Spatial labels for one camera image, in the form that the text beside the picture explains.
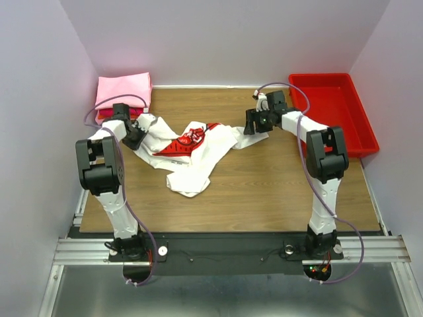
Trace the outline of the white t shirt red print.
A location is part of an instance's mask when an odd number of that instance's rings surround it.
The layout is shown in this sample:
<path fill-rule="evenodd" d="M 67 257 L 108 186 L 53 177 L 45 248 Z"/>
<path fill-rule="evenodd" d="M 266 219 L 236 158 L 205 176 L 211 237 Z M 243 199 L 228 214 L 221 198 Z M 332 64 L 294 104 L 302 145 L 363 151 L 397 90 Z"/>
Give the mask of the white t shirt red print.
<path fill-rule="evenodd" d="M 244 149 L 269 138 L 267 133 L 244 135 L 243 127 L 190 122 L 177 135 L 162 117 L 147 132 L 134 153 L 155 169 L 168 170 L 167 187 L 185 197 L 202 193 L 210 174 L 231 150 Z"/>

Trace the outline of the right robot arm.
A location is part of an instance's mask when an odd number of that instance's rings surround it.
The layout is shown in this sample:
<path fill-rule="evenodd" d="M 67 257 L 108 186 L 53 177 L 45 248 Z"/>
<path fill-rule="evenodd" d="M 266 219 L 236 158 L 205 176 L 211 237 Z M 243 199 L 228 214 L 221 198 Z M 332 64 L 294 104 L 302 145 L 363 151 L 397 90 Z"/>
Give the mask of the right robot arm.
<path fill-rule="evenodd" d="M 290 108 L 281 90 L 252 96 L 256 108 L 246 111 L 245 135 L 256 135 L 278 127 L 297 137 L 306 179 L 313 191 L 312 214 L 307 225 L 303 252 L 318 258 L 337 244 L 336 200 L 338 188 L 349 167 L 341 127 L 318 123 L 300 110 Z"/>

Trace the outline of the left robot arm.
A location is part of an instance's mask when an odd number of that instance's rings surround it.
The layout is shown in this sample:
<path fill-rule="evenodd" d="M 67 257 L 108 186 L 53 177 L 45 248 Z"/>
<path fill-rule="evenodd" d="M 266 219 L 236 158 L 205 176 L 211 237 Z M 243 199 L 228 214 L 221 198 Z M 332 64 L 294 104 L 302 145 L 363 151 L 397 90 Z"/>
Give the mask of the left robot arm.
<path fill-rule="evenodd" d="M 75 144 L 79 181 L 102 205 L 114 231 L 107 242 L 114 260 L 137 261 L 147 254 L 144 234 L 130 213 L 124 197 L 124 160 L 120 142 L 135 151 L 147 135 L 139 122 L 131 119 L 130 107 L 113 105 L 113 116 L 89 139 Z"/>

